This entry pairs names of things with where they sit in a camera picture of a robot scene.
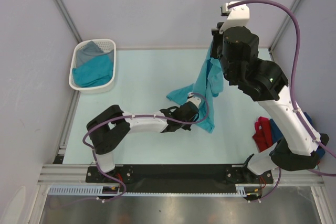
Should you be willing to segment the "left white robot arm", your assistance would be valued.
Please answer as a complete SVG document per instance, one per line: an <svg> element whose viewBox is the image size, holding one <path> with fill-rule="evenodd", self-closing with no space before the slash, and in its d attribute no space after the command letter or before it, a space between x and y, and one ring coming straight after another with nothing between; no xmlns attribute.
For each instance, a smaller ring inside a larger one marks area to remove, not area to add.
<svg viewBox="0 0 336 224"><path fill-rule="evenodd" d="M135 117L121 110L119 105L112 105L92 119L86 126L87 130L114 119L89 134L93 143L97 163L99 165L98 176L105 182L115 178L116 169L113 160L113 150L121 143L127 134L141 132L175 132L179 129L190 130L191 125L183 122L195 122L198 119L198 106L193 102L186 102L182 106L172 106L161 109L150 117Z"/></svg>

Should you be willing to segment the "light teal polo shirt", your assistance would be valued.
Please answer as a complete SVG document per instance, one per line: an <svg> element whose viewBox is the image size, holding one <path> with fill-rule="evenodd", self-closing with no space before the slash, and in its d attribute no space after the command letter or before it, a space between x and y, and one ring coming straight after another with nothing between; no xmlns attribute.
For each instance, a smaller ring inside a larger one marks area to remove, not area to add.
<svg viewBox="0 0 336 224"><path fill-rule="evenodd" d="M199 108L199 115L205 120L199 124L208 133L215 128L213 98L217 97L224 88L224 78L220 61L211 57L212 48L209 47L206 58L200 69L197 80L185 87L171 91L166 97L178 105L187 101L190 92L196 92L205 97L207 103L202 102Z"/></svg>

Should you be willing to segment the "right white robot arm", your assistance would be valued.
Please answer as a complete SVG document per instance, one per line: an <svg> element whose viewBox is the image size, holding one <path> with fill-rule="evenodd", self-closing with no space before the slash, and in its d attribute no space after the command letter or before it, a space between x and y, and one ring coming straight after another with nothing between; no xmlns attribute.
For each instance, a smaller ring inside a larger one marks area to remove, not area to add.
<svg viewBox="0 0 336 224"><path fill-rule="evenodd" d="M259 38L244 26L225 31L212 29L211 57L220 62L224 78L257 102L274 120L283 137L266 150L249 156L243 179L254 183L264 172L314 169L321 157L319 143L327 134L318 133L296 102L291 99L288 79L273 61L258 58Z"/></svg>

